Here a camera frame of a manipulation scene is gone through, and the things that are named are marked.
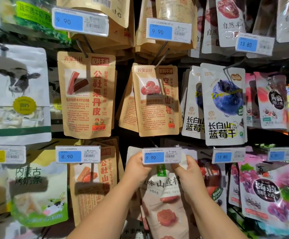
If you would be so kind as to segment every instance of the small cow cartoon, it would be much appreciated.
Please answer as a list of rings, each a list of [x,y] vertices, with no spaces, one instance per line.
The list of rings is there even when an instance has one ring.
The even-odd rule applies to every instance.
[[[10,85],[8,86],[8,90],[12,94],[22,93],[22,95],[24,95],[25,91],[29,87],[29,79],[37,79],[41,76],[39,73],[30,74],[23,68],[12,68],[9,70],[0,69],[0,74],[10,77]]]
[[[50,206],[48,205],[47,208],[43,211],[43,214],[45,216],[50,216],[50,215],[53,215],[59,211],[62,211],[63,210],[63,207],[64,207],[64,202],[62,201],[57,201],[55,202],[54,205]]]

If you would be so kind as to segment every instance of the hand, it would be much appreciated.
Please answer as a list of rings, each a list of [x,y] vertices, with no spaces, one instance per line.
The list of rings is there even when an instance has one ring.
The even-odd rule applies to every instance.
[[[142,151],[139,151],[128,160],[123,178],[132,182],[137,190],[153,167],[154,165],[142,164]]]
[[[209,195],[205,187],[200,167],[197,165],[194,158],[186,155],[186,161],[187,170],[181,167],[178,163],[173,163],[171,166],[175,173],[180,177],[186,201],[191,204],[198,196],[209,197]]]

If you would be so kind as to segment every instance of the yellow round badge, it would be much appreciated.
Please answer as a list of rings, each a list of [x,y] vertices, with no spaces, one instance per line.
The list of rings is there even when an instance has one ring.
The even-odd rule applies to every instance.
[[[60,98],[56,98],[54,100],[54,107],[57,109],[57,110],[62,110],[62,100]]]
[[[32,114],[36,110],[36,102],[27,96],[21,96],[14,100],[14,110],[23,115]]]

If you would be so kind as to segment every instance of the person's left hand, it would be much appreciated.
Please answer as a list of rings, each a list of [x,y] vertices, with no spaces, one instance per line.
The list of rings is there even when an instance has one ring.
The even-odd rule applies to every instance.
[[[132,181],[135,189],[138,189],[153,167],[154,165],[142,164],[142,151],[139,151],[128,160],[123,179]]]

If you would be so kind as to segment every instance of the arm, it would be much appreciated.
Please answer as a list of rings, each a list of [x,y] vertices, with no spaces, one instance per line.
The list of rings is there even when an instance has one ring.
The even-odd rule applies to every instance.
[[[180,177],[185,198],[192,207],[202,238],[247,239],[208,195],[201,170],[194,158],[187,155],[186,160],[187,170],[179,164],[173,164],[172,167]]]
[[[129,209],[129,201],[150,171],[150,166],[142,164],[142,152],[131,156],[122,180],[70,233],[67,239],[120,238]]]

